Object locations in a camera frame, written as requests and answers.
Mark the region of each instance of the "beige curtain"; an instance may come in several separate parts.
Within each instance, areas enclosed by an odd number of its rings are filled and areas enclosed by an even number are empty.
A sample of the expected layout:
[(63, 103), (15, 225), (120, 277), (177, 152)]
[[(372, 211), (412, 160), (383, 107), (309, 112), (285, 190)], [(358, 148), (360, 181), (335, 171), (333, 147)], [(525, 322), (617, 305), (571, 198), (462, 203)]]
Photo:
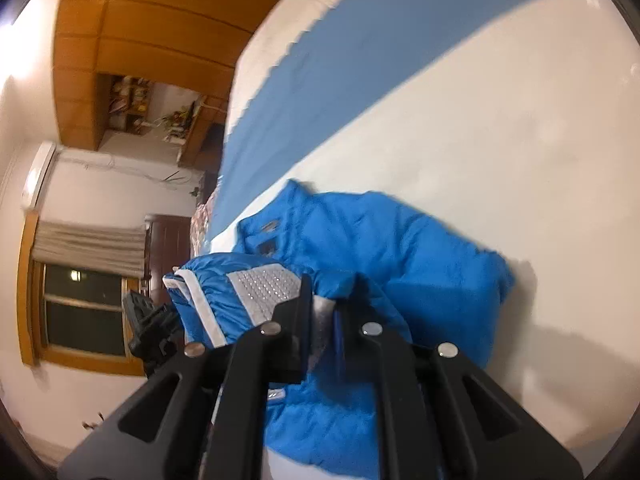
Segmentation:
[(45, 264), (142, 278), (145, 273), (145, 229), (39, 221), (31, 257)]

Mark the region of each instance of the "blue garment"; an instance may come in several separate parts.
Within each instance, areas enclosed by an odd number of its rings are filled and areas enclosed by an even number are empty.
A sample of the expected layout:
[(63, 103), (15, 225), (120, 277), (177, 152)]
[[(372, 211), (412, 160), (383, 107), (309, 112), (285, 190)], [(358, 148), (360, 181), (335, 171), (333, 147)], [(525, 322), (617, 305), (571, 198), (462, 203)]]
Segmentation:
[[(183, 267), (197, 277), (227, 342), (252, 327), (229, 273), (275, 262), (299, 277), (309, 274), (316, 296), (365, 294), (405, 339), (427, 346), (452, 341), (481, 366), (498, 307), (513, 285), (497, 253), (383, 194), (311, 195), (289, 181), (267, 207), (239, 222), (233, 253), (208, 254)], [(169, 291), (188, 336), (212, 346), (194, 311), (197, 291), (185, 297), (183, 277), (167, 278), (183, 285)], [(331, 350), (302, 384), (287, 385), (284, 398), (268, 402), (265, 444), (334, 474), (377, 478), (373, 390), (341, 383)]]

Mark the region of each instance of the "silver screw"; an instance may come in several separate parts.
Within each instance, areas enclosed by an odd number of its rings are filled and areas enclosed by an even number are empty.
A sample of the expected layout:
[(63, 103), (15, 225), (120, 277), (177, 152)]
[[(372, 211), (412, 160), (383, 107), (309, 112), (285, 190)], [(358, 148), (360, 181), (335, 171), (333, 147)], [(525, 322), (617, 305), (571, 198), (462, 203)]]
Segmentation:
[(206, 349), (206, 346), (204, 346), (202, 343), (192, 341), (190, 343), (187, 343), (187, 346), (184, 347), (184, 354), (187, 357), (200, 357), (202, 354), (204, 354)]
[(380, 323), (375, 323), (373, 321), (369, 321), (362, 326), (362, 333), (364, 335), (380, 335), (382, 334), (382, 325)]
[(458, 347), (453, 343), (440, 343), (438, 345), (438, 354), (447, 359), (451, 359), (458, 355)]
[(282, 327), (275, 321), (267, 321), (260, 327), (260, 332), (264, 335), (278, 335), (280, 330), (282, 330)]

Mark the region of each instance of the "window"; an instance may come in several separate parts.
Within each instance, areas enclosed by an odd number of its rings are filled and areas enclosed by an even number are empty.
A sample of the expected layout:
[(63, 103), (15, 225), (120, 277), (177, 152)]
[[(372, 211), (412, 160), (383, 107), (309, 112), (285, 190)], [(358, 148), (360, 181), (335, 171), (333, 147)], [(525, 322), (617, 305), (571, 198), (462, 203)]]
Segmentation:
[(45, 361), (117, 374), (142, 374), (130, 355), (132, 333), (122, 298), (138, 280), (33, 262), (36, 354)]

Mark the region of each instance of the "blue jacket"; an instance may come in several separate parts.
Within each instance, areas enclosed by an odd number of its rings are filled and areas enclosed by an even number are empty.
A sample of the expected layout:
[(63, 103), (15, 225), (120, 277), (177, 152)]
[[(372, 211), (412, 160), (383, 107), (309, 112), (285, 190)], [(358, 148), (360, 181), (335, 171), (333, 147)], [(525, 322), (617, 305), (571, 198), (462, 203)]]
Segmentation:
[(239, 222), (233, 253), (194, 258), (165, 283), (188, 337), (219, 346), (269, 319), (302, 273), (315, 294), (312, 369), (268, 402), (265, 444), (334, 474), (377, 478), (373, 391), (333, 373), (331, 300), (366, 294), (407, 340), (451, 341), (484, 366), (513, 277), (497, 253), (383, 194), (312, 195), (289, 181)]

